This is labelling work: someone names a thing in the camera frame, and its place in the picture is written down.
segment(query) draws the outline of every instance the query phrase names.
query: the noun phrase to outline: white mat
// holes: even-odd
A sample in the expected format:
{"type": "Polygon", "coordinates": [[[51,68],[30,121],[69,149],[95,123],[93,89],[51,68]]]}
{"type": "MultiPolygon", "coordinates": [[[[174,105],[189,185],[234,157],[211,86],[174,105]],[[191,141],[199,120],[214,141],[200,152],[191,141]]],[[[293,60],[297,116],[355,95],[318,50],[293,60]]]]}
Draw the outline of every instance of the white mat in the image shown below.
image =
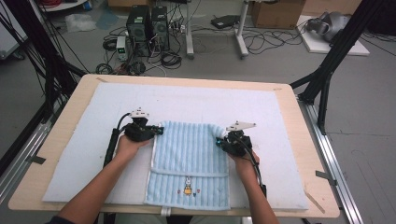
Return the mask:
{"type": "MultiPolygon", "coordinates": [[[[308,208],[273,92],[115,83],[101,83],[96,89],[63,152],[43,201],[68,202],[87,185],[102,169],[112,129],[123,114],[138,107],[149,112],[148,124],[164,120],[213,123],[221,127],[237,120],[257,123],[257,127],[245,133],[262,159],[260,168],[270,204],[280,210],[308,208]]],[[[125,119],[123,124],[131,121],[125,119]]],[[[143,203],[151,152],[152,145],[139,150],[107,203],[143,203]]],[[[230,164],[231,206],[248,207],[248,197],[233,162],[230,164]]]]}
{"type": "MultiPolygon", "coordinates": [[[[301,24],[305,21],[308,21],[309,19],[312,19],[313,17],[310,16],[300,16],[300,19],[298,20],[297,24],[301,24]]],[[[326,42],[322,36],[317,35],[315,31],[305,31],[302,34],[303,36],[303,41],[308,49],[308,52],[310,53],[328,53],[330,51],[329,43],[326,42]]],[[[348,55],[359,55],[359,56],[368,56],[370,55],[370,52],[367,48],[363,46],[363,44],[358,40],[355,43],[355,46],[352,47],[352,49],[349,51],[348,55]]]]}

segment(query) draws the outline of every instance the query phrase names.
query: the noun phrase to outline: blue striped towel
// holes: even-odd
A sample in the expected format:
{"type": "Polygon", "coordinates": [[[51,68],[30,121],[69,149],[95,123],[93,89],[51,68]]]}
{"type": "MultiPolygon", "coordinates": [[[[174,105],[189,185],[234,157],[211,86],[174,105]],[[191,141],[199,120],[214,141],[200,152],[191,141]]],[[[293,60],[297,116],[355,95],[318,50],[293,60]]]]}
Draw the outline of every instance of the blue striped towel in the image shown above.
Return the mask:
{"type": "Polygon", "coordinates": [[[230,209],[228,159],[213,124],[165,121],[154,143],[145,203],[199,210],[230,209]]]}

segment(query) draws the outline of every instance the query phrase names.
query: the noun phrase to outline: floor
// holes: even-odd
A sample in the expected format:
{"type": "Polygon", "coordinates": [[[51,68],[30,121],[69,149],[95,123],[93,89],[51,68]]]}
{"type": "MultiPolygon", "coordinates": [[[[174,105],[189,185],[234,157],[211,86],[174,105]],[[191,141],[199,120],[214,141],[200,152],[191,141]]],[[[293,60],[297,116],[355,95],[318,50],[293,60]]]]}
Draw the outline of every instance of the floor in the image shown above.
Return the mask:
{"type": "MultiPolygon", "coordinates": [[[[210,27],[212,15],[239,13],[239,1],[223,1],[220,2],[229,5],[219,8],[219,4],[203,1],[194,14],[193,24],[210,27]]],[[[125,17],[117,18],[114,13],[125,16],[125,13],[111,13],[103,7],[94,7],[91,11],[75,7],[50,16],[60,26],[63,26],[64,16],[70,14],[88,14],[94,21],[101,22],[100,29],[64,33],[64,39],[73,51],[89,71],[94,71],[97,64],[104,62],[103,37],[125,25],[125,17]]],[[[393,223],[396,219],[396,175],[393,173],[396,169],[396,104],[393,99],[396,96],[396,43],[377,39],[369,41],[393,55],[361,39],[370,56],[346,56],[336,70],[330,89],[326,130],[363,222],[393,223]]],[[[187,59],[183,46],[180,68],[165,69],[166,74],[163,70],[151,69],[145,76],[291,83],[315,71],[325,57],[308,53],[301,44],[268,49],[240,60],[239,49],[230,33],[194,33],[194,43],[194,60],[187,59]]],[[[80,66],[65,44],[63,48],[67,60],[80,66]]],[[[113,59],[110,64],[117,66],[120,62],[113,59]]],[[[0,71],[0,156],[3,156],[41,106],[44,97],[28,60],[8,58],[0,61],[0,71]]],[[[295,93],[303,90],[304,87],[298,88],[295,93]]],[[[0,204],[0,223],[45,223],[54,214],[11,211],[7,208],[10,195],[0,204]]],[[[281,218],[280,221],[303,223],[297,218],[281,218]]],[[[309,221],[347,223],[343,216],[336,219],[309,218],[309,221]]]]}

